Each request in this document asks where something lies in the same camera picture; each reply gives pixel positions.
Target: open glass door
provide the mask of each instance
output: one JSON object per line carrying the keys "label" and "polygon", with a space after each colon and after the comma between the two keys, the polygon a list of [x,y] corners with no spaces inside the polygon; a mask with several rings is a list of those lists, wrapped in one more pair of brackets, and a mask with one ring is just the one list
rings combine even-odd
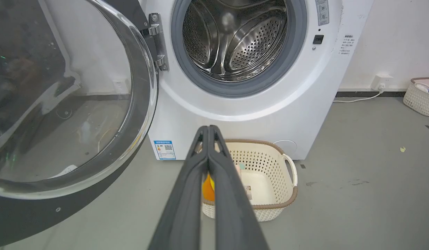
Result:
{"label": "open glass door", "polygon": [[107,2],[0,1],[0,246],[89,204],[147,134],[147,19],[138,1]]}

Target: plastic basket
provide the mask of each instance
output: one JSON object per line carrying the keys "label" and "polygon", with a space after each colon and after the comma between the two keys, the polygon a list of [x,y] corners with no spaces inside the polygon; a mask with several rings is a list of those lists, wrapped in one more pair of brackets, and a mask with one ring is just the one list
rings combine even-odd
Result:
{"label": "plastic basket", "polygon": [[418,113],[429,116],[429,93],[419,90],[416,86],[422,85],[429,89],[429,77],[413,78],[406,91],[403,103]]}
{"label": "plastic basket", "polygon": [[[297,171],[293,160],[281,148],[265,141],[226,140],[228,150],[235,164],[244,163],[241,171],[242,184],[259,222],[273,220],[297,196]],[[290,164],[293,180],[290,178],[286,161]],[[214,201],[202,197],[202,211],[214,218]]]}

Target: orange object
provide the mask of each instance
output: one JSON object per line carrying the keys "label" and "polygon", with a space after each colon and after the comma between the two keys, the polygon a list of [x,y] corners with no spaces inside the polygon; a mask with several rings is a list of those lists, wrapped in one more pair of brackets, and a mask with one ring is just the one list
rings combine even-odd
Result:
{"label": "orange object", "polygon": [[214,190],[211,187],[210,179],[210,174],[208,174],[207,179],[202,184],[202,194],[208,201],[214,201]]}

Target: washing machine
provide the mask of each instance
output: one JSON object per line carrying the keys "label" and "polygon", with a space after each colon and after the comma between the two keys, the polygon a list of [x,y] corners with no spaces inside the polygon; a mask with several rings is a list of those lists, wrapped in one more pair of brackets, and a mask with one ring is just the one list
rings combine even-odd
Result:
{"label": "washing machine", "polygon": [[156,0],[167,71],[149,139],[183,160],[192,134],[278,145],[305,159],[359,40],[371,0]]}
{"label": "washing machine", "polygon": [[0,246],[93,201],[147,134],[159,160],[211,124],[304,159],[372,2],[0,1]]}

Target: metal hinge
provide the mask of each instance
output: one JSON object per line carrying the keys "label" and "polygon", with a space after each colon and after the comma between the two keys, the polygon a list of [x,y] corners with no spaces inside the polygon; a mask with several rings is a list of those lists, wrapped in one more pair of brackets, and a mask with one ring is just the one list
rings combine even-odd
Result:
{"label": "metal hinge", "polygon": [[162,20],[159,13],[149,14],[148,33],[154,38],[157,50],[157,60],[155,61],[156,67],[160,70],[168,70],[168,57],[166,54],[165,37],[162,30]]}

